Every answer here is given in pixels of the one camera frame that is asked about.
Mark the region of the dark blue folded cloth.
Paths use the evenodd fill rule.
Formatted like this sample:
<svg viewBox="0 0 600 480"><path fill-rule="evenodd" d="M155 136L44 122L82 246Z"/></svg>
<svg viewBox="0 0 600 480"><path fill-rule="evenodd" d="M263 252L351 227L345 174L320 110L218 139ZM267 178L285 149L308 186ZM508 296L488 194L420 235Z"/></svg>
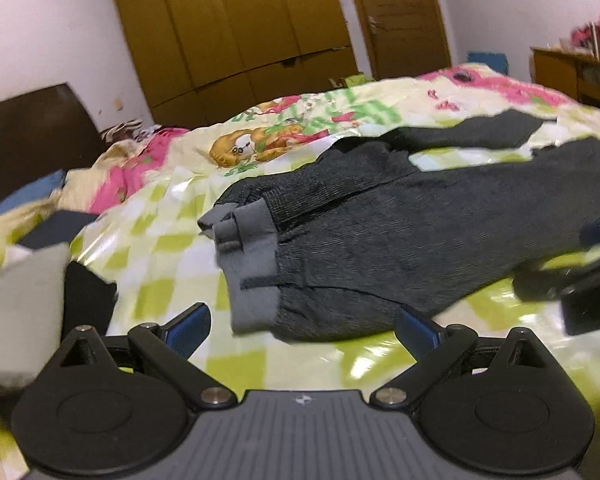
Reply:
<svg viewBox="0 0 600 480"><path fill-rule="evenodd" d="M42 249L57 244L70 244L86 226L98 218L97 214L73 210L55 211L17 244L28 249Z"/></svg>

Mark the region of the green checked floral bedspread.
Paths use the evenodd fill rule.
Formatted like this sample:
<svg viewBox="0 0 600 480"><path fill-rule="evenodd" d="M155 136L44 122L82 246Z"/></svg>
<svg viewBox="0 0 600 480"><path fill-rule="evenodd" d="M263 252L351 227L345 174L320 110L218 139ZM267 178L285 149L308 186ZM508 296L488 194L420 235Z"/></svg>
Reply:
<svg viewBox="0 0 600 480"><path fill-rule="evenodd" d="M297 170L340 139L378 138L400 127L451 128L506 110L542 120L520 148L432 148L414 154L414 164L439 171L525 162L541 148L587 136L600 140L597 108L481 64L284 96L219 125L157 133L146 148L157 157L148 181L138 190L125 186L118 198L100 198L90 212L98 218L62 244L70 262L117 284L105 336L123 336L143 322L163 325L206 304L210 334L188 360L232 390L238 403L200 414L176 450L145 470L120 478L53 478L30 469L12 432L12 412L30 382L0 396L0 478L600 479L600 330L569 336L558 301L523 302L513 290L519 270L585 266L600 258L600 244L523 263L434 316L415 310L481 337L503 338L514 327L538 336L592 408L594 437L578 474L413 476L396 455L394 432L402 418L370 405L376 389L416 362L396 338L396 316L385 332L333 341L285 340L267 330L235 333L214 241L198 224L235 182ZM51 197L0 218L0 270L36 252L18 240L58 210L71 209Z"/></svg>

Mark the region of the dark brown headboard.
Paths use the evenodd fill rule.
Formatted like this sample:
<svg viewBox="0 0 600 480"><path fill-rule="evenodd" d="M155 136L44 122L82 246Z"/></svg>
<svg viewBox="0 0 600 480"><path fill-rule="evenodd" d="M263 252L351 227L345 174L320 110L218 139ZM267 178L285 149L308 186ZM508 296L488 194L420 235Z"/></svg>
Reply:
<svg viewBox="0 0 600 480"><path fill-rule="evenodd" d="M68 84L0 102L0 203L23 185L91 166L106 143Z"/></svg>

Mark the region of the brown wooden door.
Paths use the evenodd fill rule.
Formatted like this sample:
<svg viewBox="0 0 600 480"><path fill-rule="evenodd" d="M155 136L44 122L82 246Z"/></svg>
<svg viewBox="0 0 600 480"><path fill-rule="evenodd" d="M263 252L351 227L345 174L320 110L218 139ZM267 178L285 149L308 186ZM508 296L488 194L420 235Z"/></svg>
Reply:
<svg viewBox="0 0 600 480"><path fill-rule="evenodd" d="M451 64L439 0L354 0L374 77L415 77Z"/></svg>

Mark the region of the grey folded cloth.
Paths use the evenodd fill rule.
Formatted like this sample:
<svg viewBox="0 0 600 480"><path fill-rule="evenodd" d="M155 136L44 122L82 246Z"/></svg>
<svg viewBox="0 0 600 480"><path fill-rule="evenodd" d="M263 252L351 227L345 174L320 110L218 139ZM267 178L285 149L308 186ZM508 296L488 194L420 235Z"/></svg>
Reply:
<svg viewBox="0 0 600 480"><path fill-rule="evenodd" d="M60 344L66 244L0 270L0 396L33 382Z"/></svg>

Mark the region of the blue foam mat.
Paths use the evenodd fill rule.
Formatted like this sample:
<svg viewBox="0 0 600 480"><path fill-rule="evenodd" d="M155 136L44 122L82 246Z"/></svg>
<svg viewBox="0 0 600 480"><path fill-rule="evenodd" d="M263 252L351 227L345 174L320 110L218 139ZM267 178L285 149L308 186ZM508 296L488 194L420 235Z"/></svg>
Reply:
<svg viewBox="0 0 600 480"><path fill-rule="evenodd" d="M508 59L504 53L469 51L467 62L484 64L494 72L505 76L509 73Z"/></svg>

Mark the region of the brown wooden wardrobe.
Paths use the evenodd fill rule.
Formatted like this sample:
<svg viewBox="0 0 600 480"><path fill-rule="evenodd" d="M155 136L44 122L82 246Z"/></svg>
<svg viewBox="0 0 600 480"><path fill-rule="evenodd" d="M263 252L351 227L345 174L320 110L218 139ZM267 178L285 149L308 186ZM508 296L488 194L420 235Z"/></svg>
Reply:
<svg viewBox="0 0 600 480"><path fill-rule="evenodd" d="M356 74L339 0L116 0L151 116L197 128Z"/></svg>

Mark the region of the dark grey checked pants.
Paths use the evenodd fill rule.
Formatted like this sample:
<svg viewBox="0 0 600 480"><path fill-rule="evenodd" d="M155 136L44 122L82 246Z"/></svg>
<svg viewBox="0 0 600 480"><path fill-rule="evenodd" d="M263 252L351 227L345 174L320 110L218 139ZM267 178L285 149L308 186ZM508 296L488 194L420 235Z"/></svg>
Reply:
<svg viewBox="0 0 600 480"><path fill-rule="evenodd" d="M506 110L451 128L338 140L301 168L232 184L199 219L238 334L333 341L434 316L531 260L573 252L600 222L600 140L525 162L425 171L432 148L512 150L542 126Z"/></svg>

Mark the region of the wooden TV cabinet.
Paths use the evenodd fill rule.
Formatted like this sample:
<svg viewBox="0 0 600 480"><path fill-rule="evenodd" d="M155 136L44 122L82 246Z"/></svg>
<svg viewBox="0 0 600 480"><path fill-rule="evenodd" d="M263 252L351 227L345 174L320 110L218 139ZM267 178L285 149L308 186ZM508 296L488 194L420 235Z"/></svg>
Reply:
<svg viewBox="0 0 600 480"><path fill-rule="evenodd" d="M589 53L532 48L530 65L536 84L600 109L600 58Z"/></svg>

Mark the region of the black folded cloth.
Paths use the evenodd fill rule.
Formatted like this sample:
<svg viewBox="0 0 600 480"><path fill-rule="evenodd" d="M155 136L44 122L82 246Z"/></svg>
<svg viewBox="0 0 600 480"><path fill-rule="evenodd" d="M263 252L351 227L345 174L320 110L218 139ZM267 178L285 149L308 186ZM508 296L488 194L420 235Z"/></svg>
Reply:
<svg viewBox="0 0 600 480"><path fill-rule="evenodd" d="M80 325L91 325L100 336L105 336L117 300L115 282L106 282L82 263L71 261L65 273L60 339Z"/></svg>

